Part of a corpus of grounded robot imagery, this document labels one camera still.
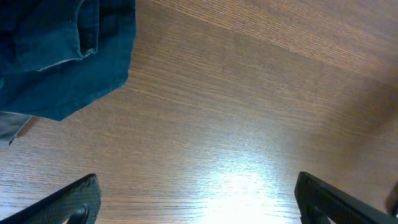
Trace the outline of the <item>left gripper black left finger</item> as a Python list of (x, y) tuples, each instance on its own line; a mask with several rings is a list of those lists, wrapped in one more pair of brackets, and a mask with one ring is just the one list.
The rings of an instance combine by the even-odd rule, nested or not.
[(96, 174), (88, 174), (37, 203), (1, 220), (1, 224), (94, 224), (101, 207)]

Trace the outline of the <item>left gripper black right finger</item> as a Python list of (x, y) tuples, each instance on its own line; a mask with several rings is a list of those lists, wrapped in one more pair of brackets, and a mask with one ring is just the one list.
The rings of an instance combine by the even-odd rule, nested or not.
[(294, 190), (303, 224), (397, 224), (391, 214), (352, 197), (308, 172), (300, 172)]

